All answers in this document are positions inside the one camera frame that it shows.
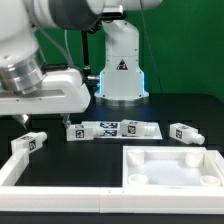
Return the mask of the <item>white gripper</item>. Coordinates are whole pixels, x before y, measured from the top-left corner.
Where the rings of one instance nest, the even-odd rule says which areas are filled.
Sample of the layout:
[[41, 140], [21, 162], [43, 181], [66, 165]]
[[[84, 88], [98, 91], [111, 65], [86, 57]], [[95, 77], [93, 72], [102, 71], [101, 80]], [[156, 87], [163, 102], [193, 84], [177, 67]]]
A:
[[68, 128], [68, 113], [82, 113], [89, 103], [90, 94], [79, 71], [49, 72], [31, 94], [19, 96], [0, 91], [0, 115], [13, 115], [24, 129], [29, 120], [26, 114], [62, 114], [62, 124]]

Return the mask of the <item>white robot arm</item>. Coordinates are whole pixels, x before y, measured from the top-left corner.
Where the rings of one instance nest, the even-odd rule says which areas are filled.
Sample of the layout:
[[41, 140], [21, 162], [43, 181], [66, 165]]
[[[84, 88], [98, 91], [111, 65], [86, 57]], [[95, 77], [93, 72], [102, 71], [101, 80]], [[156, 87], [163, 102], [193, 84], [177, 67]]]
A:
[[106, 32], [106, 63], [100, 73], [99, 102], [135, 105], [148, 100], [139, 67], [139, 32], [125, 21], [127, 11], [143, 11], [162, 0], [0, 0], [0, 116], [25, 123], [30, 114], [82, 113], [91, 96], [89, 68], [74, 65], [69, 48], [59, 52], [65, 65], [47, 65], [37, 30], [78, 30], [83, 35]]

